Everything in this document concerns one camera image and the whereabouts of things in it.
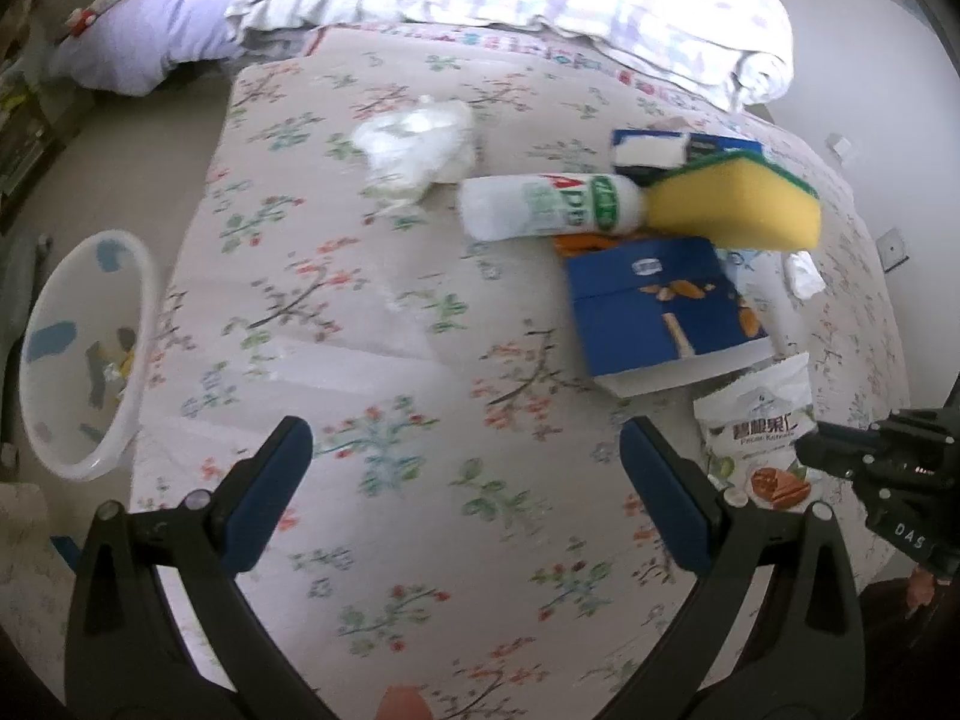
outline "floral pattern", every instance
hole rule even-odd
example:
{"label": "floral pattern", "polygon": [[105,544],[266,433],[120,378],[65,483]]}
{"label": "floral pattern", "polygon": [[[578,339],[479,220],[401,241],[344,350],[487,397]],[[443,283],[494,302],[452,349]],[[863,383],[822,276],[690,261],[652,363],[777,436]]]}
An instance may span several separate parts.
{"label": "floral pattern", "polygon": [[[551,242],[469,240],[450,187],[402,214],[364,192],[350,134],[420,95],[472,105],[489,175],[608,170],[611,130],[668,119],[761,141],[821,196],[829,292],[792,300],[776,255],[728,252],[726,266],[779,353],[810,352],[818,418],[862,426],[904,405],[877,252],[799,139],[559,38],[330,29],[315,55],[240,74],[245,111],[160,307],[131,508],[213,488],[300,415],[313,463],[238,583],[339,716],[373,717],[387,685],[419,685],[438,720],[594,716],[693,584],[619,467],[620,425],[649,416],[707,469],[690,402],[709,385],[609,396],[584,368]],[[890,549],[846,483],[821,484],[863,584]],[[216,679],[195,624],[181,630]]]}

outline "plush toy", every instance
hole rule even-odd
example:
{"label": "plush toy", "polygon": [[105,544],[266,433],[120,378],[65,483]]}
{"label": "plush toy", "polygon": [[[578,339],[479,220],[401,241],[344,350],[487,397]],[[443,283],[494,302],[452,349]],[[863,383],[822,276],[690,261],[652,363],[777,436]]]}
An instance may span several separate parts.
{"label": "plush toy", "polygon": [[80,37],[97,17],[104,15],[121,0],[94,0],[88,7],[76,8],[66,20],[66,28],[73,37]]}

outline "sponge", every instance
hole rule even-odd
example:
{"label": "sponge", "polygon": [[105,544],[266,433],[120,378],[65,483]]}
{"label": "sponge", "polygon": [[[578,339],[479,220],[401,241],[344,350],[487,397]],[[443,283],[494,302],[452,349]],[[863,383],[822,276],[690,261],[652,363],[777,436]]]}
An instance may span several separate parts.
{"label": "sponge", "polygon": [[725,248],[811,250],[820,240],[816,191],[750,151],[704,157],[649,186],[646,225]]}

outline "screw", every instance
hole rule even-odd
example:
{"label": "screw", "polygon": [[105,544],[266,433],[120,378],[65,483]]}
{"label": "screw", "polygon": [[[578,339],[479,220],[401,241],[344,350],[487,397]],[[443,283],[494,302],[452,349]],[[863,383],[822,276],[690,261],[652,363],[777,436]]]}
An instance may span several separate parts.
{"label": "screw", "polygon": [[184,506],[191,512],[198,512],[209,502],[209,490],[193,490],[192,493],[186,493],[186,498],[184,498]]}
{"label": "screw", "polygon": [[833,509],[831,509],[827,504],[817,501],[813,506],[810,507],[810,511],[813,512],[813,517],[817,519],[822,519],[824,522],[828,522],[833,519]]}
{"label": "screw", "polygon": [[104,501],[97,507],[97,519],[107,521],[107,519],[113,519],[122,511],[123,507],[116,501]]}
{"label": "screw", "polygon": [[723,491],[723,499],[727,501],[729,506],[733,506],[735,509],[743,509],[750,501],[750,496],[743,490],[727,488]]}

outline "plastic bottle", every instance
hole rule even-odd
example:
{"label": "plastic bottle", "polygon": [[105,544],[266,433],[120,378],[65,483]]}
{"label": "plastic bottle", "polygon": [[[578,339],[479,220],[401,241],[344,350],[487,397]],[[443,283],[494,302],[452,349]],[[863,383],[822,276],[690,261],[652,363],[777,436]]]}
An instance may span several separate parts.
{"label": "plastic bottle", "polygon": [[622,175],[491,175],[460,184],[460,218],[477,241],[631,233],[643,223],[640,187]]}

